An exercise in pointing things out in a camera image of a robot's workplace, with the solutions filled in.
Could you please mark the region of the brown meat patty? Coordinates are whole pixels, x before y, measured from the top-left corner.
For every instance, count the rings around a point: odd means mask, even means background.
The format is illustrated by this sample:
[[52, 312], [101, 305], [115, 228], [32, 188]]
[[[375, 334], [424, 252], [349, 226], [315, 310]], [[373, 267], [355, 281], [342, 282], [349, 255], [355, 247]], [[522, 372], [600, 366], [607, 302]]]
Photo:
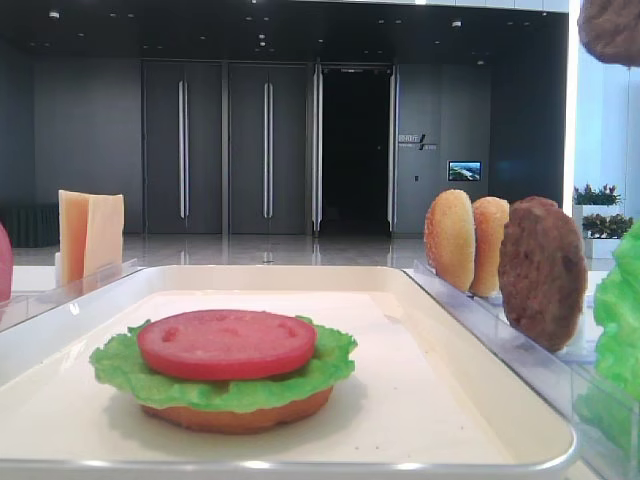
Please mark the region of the brown meat patty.
[[639, 66], [639, 0], [585, 0], [578, 18], [582, 46], [604, 64]]
[[508, 323], [549, 352], [573, 338], [587, 288], [581, 234], [552, 200], [513, 203], [498, 267]]

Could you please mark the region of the red tomato slice on tray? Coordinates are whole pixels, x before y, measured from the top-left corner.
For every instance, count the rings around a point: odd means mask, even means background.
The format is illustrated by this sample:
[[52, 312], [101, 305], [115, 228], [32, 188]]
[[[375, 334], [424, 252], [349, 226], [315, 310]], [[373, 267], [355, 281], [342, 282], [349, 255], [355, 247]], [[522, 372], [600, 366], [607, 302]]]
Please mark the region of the red tomato slice on tray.
[[311, 359], [317, 333], [308, 322], [248, 310], [200, 310], [144, 326], [144, 362], [164, 375], [194, 381], [253, 380], [292, 372]]

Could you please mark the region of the orange cheese slice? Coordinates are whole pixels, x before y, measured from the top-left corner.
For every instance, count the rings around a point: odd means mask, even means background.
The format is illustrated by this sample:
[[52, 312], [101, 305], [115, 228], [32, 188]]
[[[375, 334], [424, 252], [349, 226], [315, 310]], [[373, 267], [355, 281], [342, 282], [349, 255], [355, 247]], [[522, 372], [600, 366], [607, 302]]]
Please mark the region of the orange cheese slice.
[[84, 276], [122, 263], [124, 196], [90, 195]]
[[59, 190], [58, 199], [60, 279], [66, 285], [84, 276], [89, 195]]

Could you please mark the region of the brown meat patty in holder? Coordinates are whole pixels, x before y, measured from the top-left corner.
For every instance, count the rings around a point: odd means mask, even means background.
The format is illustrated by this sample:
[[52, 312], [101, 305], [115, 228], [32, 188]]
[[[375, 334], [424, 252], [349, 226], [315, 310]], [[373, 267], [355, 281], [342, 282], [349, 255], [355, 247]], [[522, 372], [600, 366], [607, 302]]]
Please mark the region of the brown meat patty in holder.
[[581, 234], [552, 200], [513, 203], [498, 267], [508, 323], [549, 352], [573, 338], [587, 288]]

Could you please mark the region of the orange cheese slice outer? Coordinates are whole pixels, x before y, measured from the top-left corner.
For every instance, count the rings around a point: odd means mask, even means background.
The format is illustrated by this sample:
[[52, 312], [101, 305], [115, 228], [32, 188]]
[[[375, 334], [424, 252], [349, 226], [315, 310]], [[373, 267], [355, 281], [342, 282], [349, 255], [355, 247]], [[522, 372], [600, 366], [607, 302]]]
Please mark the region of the orange cheese slice outer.
[[58, 199], [60, 279], [66, 285], [84, 276], [89, 195], [59, 190]]

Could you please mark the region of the red tomato slice in holder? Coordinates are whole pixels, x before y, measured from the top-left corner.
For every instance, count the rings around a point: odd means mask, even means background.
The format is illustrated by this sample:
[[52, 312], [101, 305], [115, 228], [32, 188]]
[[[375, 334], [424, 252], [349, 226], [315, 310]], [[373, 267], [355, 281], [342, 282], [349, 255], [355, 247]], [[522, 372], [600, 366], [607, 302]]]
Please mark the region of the red tomato slice in holder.
[[13, 279], [13, 252], [7, 231], [0, 225], [0, 302], [11, 298]]

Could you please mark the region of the green lettuce leaf in holder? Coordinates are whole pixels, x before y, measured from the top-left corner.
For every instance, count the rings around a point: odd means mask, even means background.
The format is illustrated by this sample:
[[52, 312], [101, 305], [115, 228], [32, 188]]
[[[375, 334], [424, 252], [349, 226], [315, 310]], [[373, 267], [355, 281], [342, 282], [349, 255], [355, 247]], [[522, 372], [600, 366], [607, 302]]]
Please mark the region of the green lettuce leaf in holder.
[[[615, 266], [597, 285], [594, 319], [603, 331], [596, 343], [596, 372], [634, 401], [639, 400], [639, 226], [635, 224], [613, 253]], [[630, 453], [632, 408], [598, 386], [577, 398], [579, 417]]]

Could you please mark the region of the sesame bun front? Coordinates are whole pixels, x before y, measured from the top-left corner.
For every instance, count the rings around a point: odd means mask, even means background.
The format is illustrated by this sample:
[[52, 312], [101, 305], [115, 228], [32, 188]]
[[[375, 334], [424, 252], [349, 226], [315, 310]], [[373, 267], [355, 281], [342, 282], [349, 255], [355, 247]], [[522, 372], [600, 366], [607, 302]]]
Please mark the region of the sesame bun front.
[[462, 190], [440, 193], [425, 217], [426, 256], [436, 274], [466, 292], [474, 278], [475, 225], [472, 203]]

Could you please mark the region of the sesame bun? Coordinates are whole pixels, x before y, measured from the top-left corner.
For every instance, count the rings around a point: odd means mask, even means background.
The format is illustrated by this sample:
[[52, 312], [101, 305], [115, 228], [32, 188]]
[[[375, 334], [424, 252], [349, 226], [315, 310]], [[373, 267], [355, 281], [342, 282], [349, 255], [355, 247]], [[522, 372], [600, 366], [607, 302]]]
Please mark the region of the sesame bun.
[[475, 225], [472, 203], [462, 190], [440, 193], [425, 217], [426, 256], [436, 274], [466, 292], [474, 278]]
[[498, 197], [483, 197], [473, 203], [473, 214], [476, 249], [470, 291], [489, 297], [499, 290], [500, 247], [509, 220], [509, 203]]

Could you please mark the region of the sesame bun rear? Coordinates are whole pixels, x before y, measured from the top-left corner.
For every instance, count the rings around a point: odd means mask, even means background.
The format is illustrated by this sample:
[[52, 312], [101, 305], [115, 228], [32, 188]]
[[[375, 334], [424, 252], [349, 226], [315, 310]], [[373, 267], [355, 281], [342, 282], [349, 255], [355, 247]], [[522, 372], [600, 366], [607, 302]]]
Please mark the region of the sesame bun rear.
[[473, 214], [476, 249], [470, 291], [489, 297], [499, 290], [500, 247], [509, 220], [509, 203], [498, 197], [483, 197], [473, 203]]

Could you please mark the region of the white metal tray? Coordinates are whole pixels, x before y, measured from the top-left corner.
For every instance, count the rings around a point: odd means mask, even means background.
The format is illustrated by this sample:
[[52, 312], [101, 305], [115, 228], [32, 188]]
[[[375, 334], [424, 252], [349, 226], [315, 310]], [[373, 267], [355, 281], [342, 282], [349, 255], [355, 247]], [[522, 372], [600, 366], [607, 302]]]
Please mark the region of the white metal tray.
[[[198, 434], [101, 385], [91, 352], [205, 308], [352, 334], [355, 373], [315, 416]], [[147, 268], [1, 333], [5, 479], [563, 479], [574, 428], [408, 274], [388, 267]]]

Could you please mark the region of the bottom bun on tray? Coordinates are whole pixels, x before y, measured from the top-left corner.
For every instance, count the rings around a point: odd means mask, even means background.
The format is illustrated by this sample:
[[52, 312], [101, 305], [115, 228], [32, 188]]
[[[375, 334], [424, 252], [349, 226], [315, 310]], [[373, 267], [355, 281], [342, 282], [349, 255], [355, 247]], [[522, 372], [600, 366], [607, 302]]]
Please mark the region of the bottom bun on tray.
[[263, 408], [246, 413], [204, 411], [186, 406], [159, 409], [142, 405], [141, 409], [147, 415], [197, 432], [248, 435], [262, 433], [280, 425], [292, 424], [309, 418], [328, 403], [332, 393], [333, 388], [329, 387], [280, 407]]

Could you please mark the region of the clear divider strip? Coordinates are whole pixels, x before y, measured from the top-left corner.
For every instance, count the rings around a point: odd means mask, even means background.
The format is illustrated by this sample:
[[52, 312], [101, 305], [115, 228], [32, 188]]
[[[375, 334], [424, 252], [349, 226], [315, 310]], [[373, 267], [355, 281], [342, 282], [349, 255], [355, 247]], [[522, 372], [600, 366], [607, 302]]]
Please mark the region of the clear divider strip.
[[115, 283], [141, 270], [136, 259], [59, 286], [58, 267], [16, 266], [11, 299], [1, 303], [1, 331]]
[[422, 261], [410, 275], [454, 318], [576, 428], [584, 463], [604, 479], [639, 477], [639, 402], [595, 369], [600, 329], [593, 296], [585, 299], [578, 332], [551, 354], [508, 325], [499, 295], [463, 294]]

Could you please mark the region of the clear right front divider strip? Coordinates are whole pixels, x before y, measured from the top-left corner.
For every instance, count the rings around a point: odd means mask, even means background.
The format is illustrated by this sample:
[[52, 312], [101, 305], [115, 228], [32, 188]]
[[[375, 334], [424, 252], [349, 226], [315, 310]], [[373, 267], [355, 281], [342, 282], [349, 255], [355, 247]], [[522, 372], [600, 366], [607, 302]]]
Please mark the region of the clear right front divider strip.
[[410, 275], [454, 318], [576, 428], [584, 463], [604, 479], [639, 477], [639, 402], [595, 369], [600, 329], [593, 296], [585, 299], [578, 332], [551, 354], [508, 325], [499, 295], [463, 294], [422, 261]]

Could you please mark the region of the wall display screen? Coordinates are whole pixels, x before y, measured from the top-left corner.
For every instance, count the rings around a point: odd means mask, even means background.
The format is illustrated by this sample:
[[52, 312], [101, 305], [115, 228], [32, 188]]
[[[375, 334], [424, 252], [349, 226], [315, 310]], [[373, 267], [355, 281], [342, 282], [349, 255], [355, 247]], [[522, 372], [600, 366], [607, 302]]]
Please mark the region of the wall display screen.
[[478, 161], [449, 161], [448, 180], [478, 182], [481, 180], [482, 164]]

